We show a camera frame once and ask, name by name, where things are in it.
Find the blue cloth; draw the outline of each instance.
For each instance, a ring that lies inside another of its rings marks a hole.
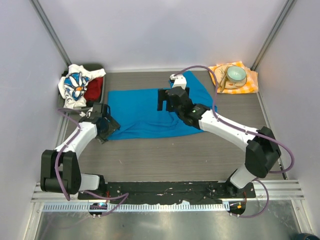
[[[213,100],[210,94],[193,73],[187,71],[183,75],[187,87],[190,88],[189,96],[192,102],[212,108]],[[163,110],[157,111],[157,88],[110,91],[108,105],[111,108],[111,116],[121,126],[120,130],[109,136],[109,140],[169,138],[202,132],[185,125],[175,112],[166,111],[165,102]]]

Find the white fabric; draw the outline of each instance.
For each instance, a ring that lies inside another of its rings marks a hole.
[[[74,78],[71,77],[72,74],[79,73],[79,82],[75,81]],[[76,64],[71,64],[69,66],[69,71],[67,76],[61,77],[58,83],[58,89],[63,99],[65,99],[64,107],[68,109],[80,109],[86,106],[86,99],[84,98],[84,92],[87,90],[88,83],[96,78],[101,78],[106,75],[105,70],[99,69],[95,71],[88,71],[84,68],[84,66],[79,66]],[[65,80],[67,78],[71,79],[72,86],[65,84]]]

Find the yellow plaid napkin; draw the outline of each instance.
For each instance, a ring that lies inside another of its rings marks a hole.
[[[259,86],[258,86],[258,73],[255,71],[251,71],[250,68],[246,67],[242,61],[236,61],[232,63],[227,63],[227,64],[218,64],[215,66],[209,66],[209,68],[215,72],[215,69],[218,68],[221,65],[230,65],[230,66],[238,66],[241,67],[245,70],[246,72],[246,83],[244,86],[237,88],[237,89],[224,89],[222,91],[222,94],[253,94],[257,93],[259,91]],[[212,82],[214,85],[216,85],[214,77],[210,73]]]

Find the red cloth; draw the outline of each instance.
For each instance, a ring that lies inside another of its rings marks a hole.
[[[87,90],[84,93],[85,100],[94,102],[99,99],[103,81],[103,77],[97,77],[89,82]]]

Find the wood grain surface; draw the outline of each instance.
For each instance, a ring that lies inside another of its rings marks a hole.
[[[174,72],[107,73],[108,91],[169,87]],[[195,76],[213,96],[214,85],[206,71]],[[265,126],[256,94],[219,94],[216,105],[222,116],[246,126]],[[66,137],[75,129],[70,123]],[[238,147],[212,133],[157,139],[114,140],[100,144],[92,140],[79,158],[82,173],[104,175],[106,181],[208,181],[226,180],[245,161]],[[266,179],[283,179],[269,174]]]

